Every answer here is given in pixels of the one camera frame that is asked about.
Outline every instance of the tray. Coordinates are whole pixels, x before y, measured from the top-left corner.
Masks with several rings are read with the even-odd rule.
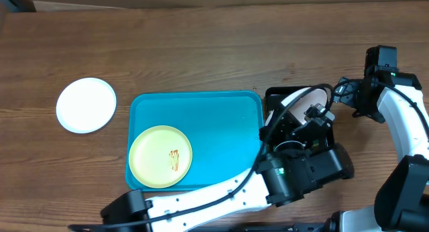
[[[185,177],[168,188],[138,182],[128,165],[134,139],[146,129],[169,125],[179,129],[192,146],[192,165]],[[252,91],[148,93],[131,104],[125,179],[142,191],[195,190],[216,184],[251,167],[261,142],[261,98]]]

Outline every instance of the wooden table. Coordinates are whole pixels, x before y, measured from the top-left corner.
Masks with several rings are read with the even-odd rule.
[[[129,189],[124,179],[129,106],[146,92],[254,90],[361,78],[367,48],[398,48],[429,100],[429,3],[274,5],[216,9],[17,13],[0,38],[0,230],[58,231],[99,223]],[[117,92],[104,129],[77,135],[55,115],[65,86],[99,77]],[[216,225],[324,221],[371,205],[397,164],[386,124],[335,105],[334,134],[355,178],[304,200]]]

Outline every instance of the yellow plate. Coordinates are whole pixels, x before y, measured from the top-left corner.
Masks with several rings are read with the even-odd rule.
[[[188,172],[192,148],[181,131],[159,125],[143,131],[129,150],[131,173],[143,185],[166,188],[179,182]]]

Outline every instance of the blue tray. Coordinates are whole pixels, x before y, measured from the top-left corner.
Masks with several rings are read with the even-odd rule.
[[[188,173],[168,188],[149,188],[138,182],[128,164],[134,139],[146,129],[169,125],[179,129],[192,146]],[[150,93],[131,104],[125,179],[143,191],[195,190],[216,184],[249,168],[261,142],[261,98],[252,91]]]

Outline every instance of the food stain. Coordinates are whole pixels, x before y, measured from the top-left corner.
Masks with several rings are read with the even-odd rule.
[[[170,154],[168,154],[170,157],[170,163],[172,165],[172,169],[177,172],[179,169],[179,151],[174,150],[170,151]]]

